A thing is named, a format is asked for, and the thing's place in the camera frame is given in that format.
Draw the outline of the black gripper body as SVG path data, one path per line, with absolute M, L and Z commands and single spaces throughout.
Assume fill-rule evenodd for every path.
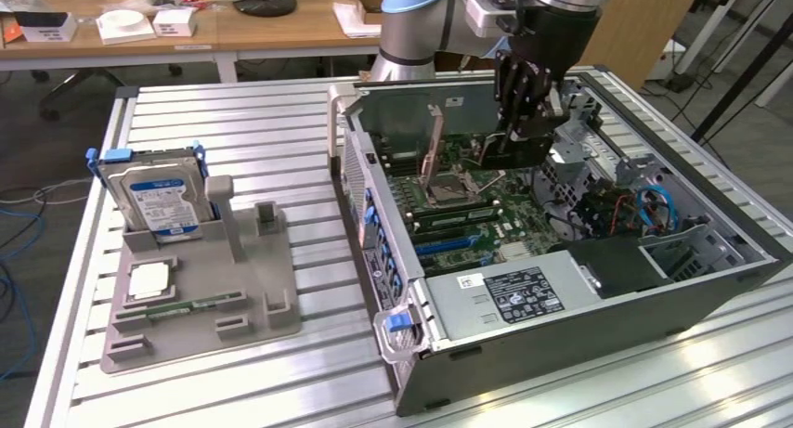
M 574 12 L 553 6 L 523 7 L 522 29 L 510 37 L 511 54 L 549 70 L 559 81 L 582 57 L 601 14 L 599 8 Z

